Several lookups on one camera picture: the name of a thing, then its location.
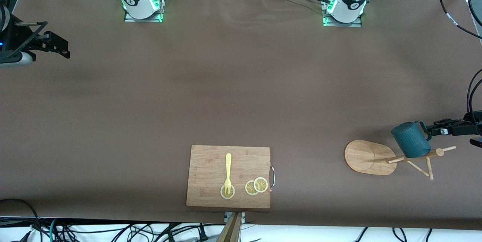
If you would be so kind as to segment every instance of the green cup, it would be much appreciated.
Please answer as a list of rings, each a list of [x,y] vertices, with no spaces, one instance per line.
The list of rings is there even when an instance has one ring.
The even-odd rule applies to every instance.
[[[423,133],[418,129],[417,123],[420,123],[422,129],[426,132],[425,124],[420,120],[416,122],[405,122],[393,128],[391,133],[398,146],[406,158],[417,158],[426,155],[432,149],[429,140],[432,139],[430,134],[425,138]]]

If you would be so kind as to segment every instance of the wooden mug holder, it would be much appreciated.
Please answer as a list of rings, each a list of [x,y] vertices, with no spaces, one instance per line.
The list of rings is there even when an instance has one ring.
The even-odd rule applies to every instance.
[[[348,166],[354,171],[367,173],[372,175],[390,175],[394,172],[397,163],[407,162],[423,175],[433,180],[433,171],[430,158],[438,158],[444,156],[446,151],[455,149],[455,146],[448,148],[438,148],[430,150],[426,155],[417,158],[406,158],[405,156],[395,156],[395,153],[389,147],[369,142],[365,140],[354,140],[345,148],[345,160]],[[417,165],[412,163],[413,160],[423,159],[427,162],[429,173],[423,171]]]
[[[429,153],[427,153],[424,156],[420,156],[420,157],[416,157],[416,158],[406,158],[404,156],[396,156],[396,157],[392,157],[392,158],[387,158],[386,161],[389,164],[394,164],[394,163],[398,163],[398,162],[407,162],[412,167],[414,167],[416,170],[421,172],[423,175],[429,177],[431,181],[433,181],[433,171],[432,171],[432,164],[430,163],[430,158],[442,157],[442,156],[444,156],[446,151],[450,151],[450,150],[453,150],[453,149],[456,149],[456,147],[451,146],[451,147],[444,148],[444,149],[438,148],[438,149],[430,150]],[[427,168],[429,169],[429,173],[424,172],[421,168],[419,168],[417,165],[412,163],[413,160],[422,159],[422,158],[425,158],[425,160],[427,161]]]

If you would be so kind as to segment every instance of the cutting board handle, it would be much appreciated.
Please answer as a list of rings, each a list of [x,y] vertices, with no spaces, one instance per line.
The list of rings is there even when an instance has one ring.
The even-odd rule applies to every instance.
[[[270,168],[273,171],[273,184],[270,187],[270,192],[273,191],[274,183],[276,182],[276,176],[274,175],[274,166],[273,163],[270,162]]]

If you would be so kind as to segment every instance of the fake lemon slice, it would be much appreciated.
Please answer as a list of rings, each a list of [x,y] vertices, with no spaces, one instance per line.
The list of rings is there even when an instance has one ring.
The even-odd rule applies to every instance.
[[[246,183],[244,186],[244,190],[246,190],[246,193],[250,194],[251,196],[254,196],[258,194],[258,191],[255,189],[255,181],[251,180]]]
[[[263,177],[258,177],[253,181],[255,185],[255,190],[263,193],[268,189],[268,181]]]
[[[231,199],[234,196],[233,185],[231,185],[231,192],[229,192],[229,194],[227,194],[227,195],[224,194],[224,185],[221,187],[220,193],[221,193],[221,197],[223,197],[224,199]]]

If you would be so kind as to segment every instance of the wooden cutting board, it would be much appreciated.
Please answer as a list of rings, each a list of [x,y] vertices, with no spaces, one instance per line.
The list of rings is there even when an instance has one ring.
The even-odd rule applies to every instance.
[[[226,179],[226,154],[232,154],[231,184],[235,194],[224,199],[220,194]],[[251,196],[246,193],[246,182],[263,177],[270,182],[271,149],[263,147],[201,146],[191,147],[187,206],[258,208],[271,206],[268,188]]]

